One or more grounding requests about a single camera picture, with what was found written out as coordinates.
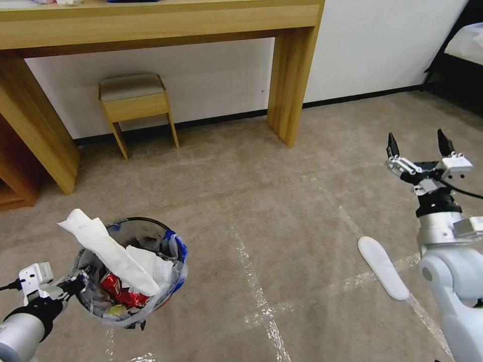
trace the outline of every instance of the wooden table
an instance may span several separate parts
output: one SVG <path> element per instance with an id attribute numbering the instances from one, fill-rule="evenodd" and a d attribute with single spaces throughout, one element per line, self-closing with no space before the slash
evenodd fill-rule
<path id="1" fill-rule="evenodd" d="M 79 151 L 24 58 L 275 37 L 267 122 L 293 147 L 323 8 L 324 0 L 86 0 L 0 9 L 0 113 L 71 194 Z"/>

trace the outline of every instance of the white insole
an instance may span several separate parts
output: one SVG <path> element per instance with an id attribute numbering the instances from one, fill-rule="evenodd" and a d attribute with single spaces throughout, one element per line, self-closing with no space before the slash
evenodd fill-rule
<path id="1" fill-rule="evenodd" d="M 391 297 L 397 300 L 409 298 L 409 289 L 381 244 L 371 237 L 363 236 L 359 239 L 359 251 Z"/>

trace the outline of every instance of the stool cushion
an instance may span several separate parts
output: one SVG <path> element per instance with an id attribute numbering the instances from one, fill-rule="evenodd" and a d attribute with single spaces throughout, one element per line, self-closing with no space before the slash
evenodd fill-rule
<path id="1" fill-rule="evenodd" d="M 109 78 L 100 83 L 100 97 L 104 102 L 150 96 L 163 92 L 163 86 L 154 73 Z"/>

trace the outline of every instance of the wooden cabinet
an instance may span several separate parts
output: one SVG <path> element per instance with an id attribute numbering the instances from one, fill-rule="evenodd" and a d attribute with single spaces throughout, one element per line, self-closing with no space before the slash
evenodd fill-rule
<path id="1" fill-rule="evenodd" d="M 0 211 L 33 206 L 44 168 L 0 115 Z"/>

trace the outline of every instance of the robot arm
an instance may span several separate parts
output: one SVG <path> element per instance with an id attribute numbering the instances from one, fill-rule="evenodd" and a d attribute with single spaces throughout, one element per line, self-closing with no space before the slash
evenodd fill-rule
<path id="1" fill-rule="evenodd" d="M 455 204 L 453 190 L 482 198 L 450 185 L 446 180 L 473 168 L 453 143 L 438 130 L 440 161 L 411 162 L 399 154 L 389 134 L 386 167 L 413 185 L 420 207 L 416 211 L 421 227 L 418 271 L 431 288 L 442 312 L 442 329 L 456 362 L 483 361 L 483 310 L 463 301 L 483 297 L 483 255 L 468 247 L 483 236 L 483 218 L 463 218 Z"/>
<path id="2" fill-rule="evenodd" d="M 73 295 L 88 283 L 84 270 L 52 283 L 47 262 L 36 263 L 19 273 L 9 289 L 22 289 L 24 306 L 12 311 L 0 324 L 0 361 L 28 362 L 38 344 L 52 331 L 53 320 L 65 309 Z"/>

